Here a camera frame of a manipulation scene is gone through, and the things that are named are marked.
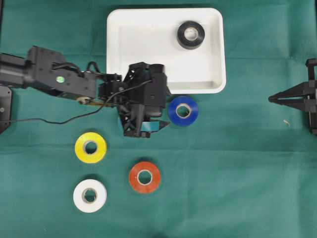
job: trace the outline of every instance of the electrical tape roll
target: electrical tape roll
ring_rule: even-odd
[[[193,50],[198,48],[205,38],[203,27],[195,21],[186,21],[180,25],[177,31],[177,41],[185,49]]]
[[[86,146],[89,142],[94,142],[97,149],[94,153],[87,153]],[[107,151],[105,139],[94,132],[86,132],[82,134],[76,141],[75,153],[76,156],[84,163],[93,164],[102,160]]]
[[[139,180],[139,175],[143,171],[146,171],[151,175],[151,180],[147,184],[143,184]],[[150,162],[139,162],[131,169],[129,182],[132,188],[138,193],[154,192],[160,184],[159,169]]]
[[[88,190],[92,190],[95,193],[95,199],[91,202],[85,198],[85,193]],[[97,212],[103,207],[107,200],[107,190],[105,186],[97,180],[83,180],[75,187],[73,200],[75,206],[80,211],[85,213]]]
[[[189,114],[185,117],[182,117],[177,113],[177,109],[181,106],[186,107],[189,111]],[[194,123],[198,117],[198,113],[197,103],[188,96],[174,98],[168,106],[168,116],[170,120],[178,126],[188,126]]]

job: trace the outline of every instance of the orange tape roll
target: orange tape roll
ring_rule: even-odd
[[[148,183],[140,182],[140,174],[148,172],[151,175]],[[132,188],[138,193],[154,192],[160,184],[159,169],[150,162],[139,162],[130,171],[129,182]]]

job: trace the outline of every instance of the black tape roll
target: black tape roll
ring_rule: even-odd
[[[187,39],[185,37],[185,31],[192,31],[192,39]],[[193,50],[198,48],[205,38],[205,31],[203,27],[195,21],[186,21],[180,25],[177,31],[177,41],[178,43],[188,50]]]

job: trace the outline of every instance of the plastic tray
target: plastic tray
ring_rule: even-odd
[[[192,20],[205,30],[194,50],[177,42],[178,27]],[[107,18],[107,73],[125,76],[132,63],[165,65],[172,94],[218,93],[226,85],[223,22],[214,8],[117,9]]]

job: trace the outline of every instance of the cable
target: cable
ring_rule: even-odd
[[[95,71],[96,71],[97,73],[100,73],[99,67],[98,67],[97,63],[94,62],[94,61],[90,61],[90,62],[87,64],[86,71],[90,71],[90,66],[92,66],[92,65],[94,66]]]
[[[59,68],[64,68],[64,67],[72,67],[72,68],[75,68],[78,75],[82,75],[82,72],[80,70],[80,67],[78,67],[77,65],[75,65],[74,63],[69,63],[69,62],[66,62],[66,63],[59,63],[59,64],[55,64],[53,65],[52,69],[59,69]]]
[[[62,122],[57,122],[57,121],[49,121],[49,120],[45,120],[45,119],[42,119],[42,118],[28,118],[28,119],[16,119],[16,120],[0,120],[0,123],[4,123],[4,122],[19,122],[19,121],[31,121],[31,120],[40,120],[40,121],[43,121],[43,122],[46,122],[46,123],[49,123],[49,124],[58,124],[58,125],[62,125],[62,124],[66,124],[72,120],[75,120],[77,118],[83,118],[83,117],[86,117],[86,116],[89,116],[89,115],[92,115],[92,114],[96,114],[98,113],[110,100],[111,98],[113,98],[114,96],[120,94],[120,93],[124,93],[124,92],[127,92],[127,91],[130,91],[130,90],[133,90],[133,89],[136,89],[136,88],[139,88],[141,86],[143,86],[144,84],[147,84],[147,83],[150,83],[152,82],[152,80],[148,80],[148,81],[145,81],[143,83],[140,83],[136,86],[133,86],[131,88],[127,88],[127,89],[124,89],[122,91],[119,91],[119,92],[116,92],[114,94],[112,94],[97,110],[91,112],[91,113],[86,113],[86,114],[82,114],[82,115],[78,115],[78,116],[75,116],[73,118],[70,118],[68,120],[65,120],[65,121],[62,121]]]

